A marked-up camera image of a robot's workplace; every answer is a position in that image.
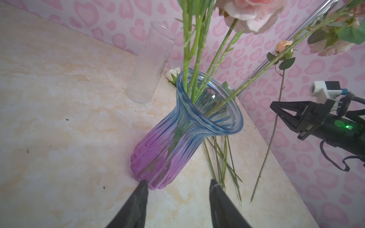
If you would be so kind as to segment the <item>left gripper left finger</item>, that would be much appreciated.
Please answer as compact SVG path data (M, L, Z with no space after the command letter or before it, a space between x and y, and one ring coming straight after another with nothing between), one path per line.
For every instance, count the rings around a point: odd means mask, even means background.
M143 180L106 228L144 228L147 200L148 186Z

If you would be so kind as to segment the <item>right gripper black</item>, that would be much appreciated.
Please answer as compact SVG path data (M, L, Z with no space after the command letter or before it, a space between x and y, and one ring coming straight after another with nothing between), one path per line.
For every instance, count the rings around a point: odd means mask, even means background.
M335 103L332 99L327 99L324 104L311 101L274 101L270 108L290 130L299 133L298 139L304 141L324 123Z

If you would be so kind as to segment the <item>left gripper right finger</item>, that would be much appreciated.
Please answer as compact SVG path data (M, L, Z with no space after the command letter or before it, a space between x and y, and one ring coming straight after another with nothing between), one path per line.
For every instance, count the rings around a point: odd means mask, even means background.
M214 228L251 228L221 185L214 179L210 183L209 200Z

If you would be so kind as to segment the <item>small mixed roses spray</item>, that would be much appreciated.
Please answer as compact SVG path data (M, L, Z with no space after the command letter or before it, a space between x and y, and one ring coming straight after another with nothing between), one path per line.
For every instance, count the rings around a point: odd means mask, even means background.
M242 179L237 175L234 167L232 150L229 136L224 136L223 146L220 146L215 136L208 137L203 141L203 147L208 159L210 171L224 190L226 190L226 175L229 173L236 188L238 199L242 203L239 182Z

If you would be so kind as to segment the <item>purple glass vase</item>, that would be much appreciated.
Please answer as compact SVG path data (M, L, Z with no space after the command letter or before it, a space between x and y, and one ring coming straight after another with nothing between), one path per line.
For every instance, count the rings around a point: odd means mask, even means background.
M205 138L240 132L243 117L234 100L221 105L229 93L211 80L193 103L177 80L176 106L134 148L131 171L151 190L163 189L182 171Z

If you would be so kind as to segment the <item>striped pink peony branch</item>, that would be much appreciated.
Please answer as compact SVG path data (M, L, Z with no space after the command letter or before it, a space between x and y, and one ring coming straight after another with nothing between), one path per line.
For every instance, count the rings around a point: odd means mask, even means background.
M321 6L319 13L308 23L300 27L292 38L281 41L276 46L276 54L267 54L267 63L259 71L254 72L239 88L226 100L219 103L209 116L217 112L230 100L250 86L258 77L266 72L272 65L278 64L280 72L290 68L295 59L295 47L303 40L307 40L311 53L321 57L340 55L350 50L354 45L365 41L365 23L359 22L365 16L364 1L347 1L344 6L331 12L335 1L327 1Z

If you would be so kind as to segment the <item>orange rose stem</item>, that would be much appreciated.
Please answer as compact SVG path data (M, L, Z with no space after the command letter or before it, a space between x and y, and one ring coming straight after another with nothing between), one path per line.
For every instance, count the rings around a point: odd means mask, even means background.
M198 94L198 75L202 52L211 23L215 1L191 1L191 32L187 96L194 101Z

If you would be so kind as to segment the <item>clear glass cylinder vase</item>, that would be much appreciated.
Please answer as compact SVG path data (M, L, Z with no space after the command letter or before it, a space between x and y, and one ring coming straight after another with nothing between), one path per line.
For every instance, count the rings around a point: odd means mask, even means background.
M170 58L176 35L164 24L152 21L127 85L128 97L136 103L152 101Z

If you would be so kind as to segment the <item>pink peony branch with bud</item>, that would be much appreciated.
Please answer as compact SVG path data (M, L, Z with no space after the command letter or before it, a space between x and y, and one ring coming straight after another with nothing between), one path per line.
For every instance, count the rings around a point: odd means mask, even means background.
M190 54L190 32L191 32L191 24L192 24L192 19L191 19L191 13L192 13L192 9L191 9L191 1L178 1L181 9L183 11L182 13L182 22L183 22L183 41L184 41L184 46L183 46L183 53L184 53L184 59L183 59L183 88L185 90L185 92L187 92L187 88L188 88L188 71L189 71L189 54Z

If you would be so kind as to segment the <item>pink peony flower stem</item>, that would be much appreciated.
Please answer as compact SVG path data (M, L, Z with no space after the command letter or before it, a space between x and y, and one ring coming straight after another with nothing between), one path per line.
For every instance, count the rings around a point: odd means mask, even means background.
M201 85L194 91L196 101L202 94L207 84L212 79L218 66L223 62L227 52L231 51L243 33L261 34L271 28L283 12L288 1L214 1L209 10L219 10L219 15L224 17L229 27L222 44L220 45L206 76Z

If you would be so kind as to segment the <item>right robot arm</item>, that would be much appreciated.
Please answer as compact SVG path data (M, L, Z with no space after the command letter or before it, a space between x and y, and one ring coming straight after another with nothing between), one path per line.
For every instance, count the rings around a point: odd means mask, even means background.
M336 115L331 114L336 101L327 99L324 104L312 101L271 103L270 108L298 139L314 136L333 147L340 147L360 160L365 160L365 110L349 111L350 103L365 103L365 100L348 93L339 101Z

